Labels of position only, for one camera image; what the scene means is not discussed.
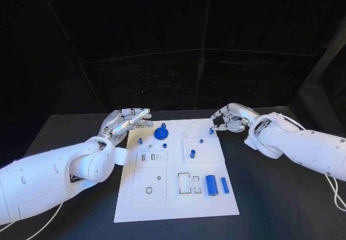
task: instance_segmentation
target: black backdrop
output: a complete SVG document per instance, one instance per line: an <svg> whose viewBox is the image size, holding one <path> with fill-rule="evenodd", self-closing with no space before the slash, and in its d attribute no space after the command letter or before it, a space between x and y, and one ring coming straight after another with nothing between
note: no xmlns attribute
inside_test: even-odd
<svg viewBox="0 0 346 240"><path fill-rule="evenodd" d="M287 105L346 16L328 0L0 4L0 165L51 114ZM345 54L321 79L344 123Z"/></svg>

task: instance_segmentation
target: table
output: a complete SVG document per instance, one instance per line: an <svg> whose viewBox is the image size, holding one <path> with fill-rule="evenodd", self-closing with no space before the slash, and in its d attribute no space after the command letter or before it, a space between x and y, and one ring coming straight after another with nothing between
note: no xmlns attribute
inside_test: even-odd
<svg viewBox="0 0 346 240"><path fill-rule="evenodd" d="M210 118L217 110L159 111L153 120ZM286 106L256 108L261 114L283 113ZM99 134L109 114L52 115L26 155L84 142ZM334 202L325 176L283 156L266 157L246 144L247 131L218 132L240 215L114 223L123 167L106 182L68 200L35 240L96 239L345 239L346 213ZM346 184L339 181L341 196ZM25 240L47 224L57 207L16 222L0 239Z"/></svg>

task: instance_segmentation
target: blue cylinder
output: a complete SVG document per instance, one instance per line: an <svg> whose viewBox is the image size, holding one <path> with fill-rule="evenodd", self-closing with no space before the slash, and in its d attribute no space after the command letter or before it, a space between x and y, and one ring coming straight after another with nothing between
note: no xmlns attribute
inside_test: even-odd
<svg viewBox="0 0 346 240"><path fill-rule="evenodd" d="M228 186L227 179L224 177L221 178L221 182L223 182L225 194L230 194L230 186Z"/></svg>
<svg viewBox="0 0 346 240"><path fill-rule="evenodd" d="M194 159L195 158L195 154L197 154L197 151L195 150L191 150L191 155L189 157Z"/></svg>
<svg viewBox="0 0 346 240"><path fill-rule="evenodd" d="M169 136L169 130L165 127L159 127L153 132L155 138L165 140Z"/></svg>
<svg viewBox="0 0 346 240"><path fill-rule="evenodd" d="M214 175L208 175L208 176L205 177L205 181L207 181L208 195L210 195L210 196L217 196L217 195L220 195L215 176L214 176Z"/></svg>

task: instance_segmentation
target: robotic hand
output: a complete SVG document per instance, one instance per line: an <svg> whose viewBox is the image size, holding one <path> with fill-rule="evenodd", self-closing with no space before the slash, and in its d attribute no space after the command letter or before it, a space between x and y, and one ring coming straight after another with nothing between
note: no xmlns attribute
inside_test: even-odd
<svg viewBox="0 0 346 240"><path fill-rule="evenodd" d="M153 126L150 109L116 110L87 142L29 156L0 169L0 225L26 219L107 180L129 150L127 131Z"/></svg>
<svg viewBox="0 0 346 240"><path fill-rule="evenodd" d="M211 116L223 116L225 124L215 131L241 132L248 126L246 144L267 157L283 154L297 164L346 181L346 140L326 133L306 130L287 116L273 112L260 115L251 108L231 103Z"/></svg>

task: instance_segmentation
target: white board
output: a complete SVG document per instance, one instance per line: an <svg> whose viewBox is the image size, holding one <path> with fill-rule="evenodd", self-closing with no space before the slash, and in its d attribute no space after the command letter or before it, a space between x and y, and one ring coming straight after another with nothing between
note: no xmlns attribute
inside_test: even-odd
<svg viewBox="0 0 346 240"><path fill-rule="evenodd" d="M158 140L155 130L162 123L166 123L169 136ZM217 132L210 134L211 126L214 121L210 118L168 120L155 121L152 128L130 131L129 164L123 167L116 223L240 214L221 142ZM217 196L208 195L208 175L215 175ZM230 194L224 192L223 177Z"/></svg>

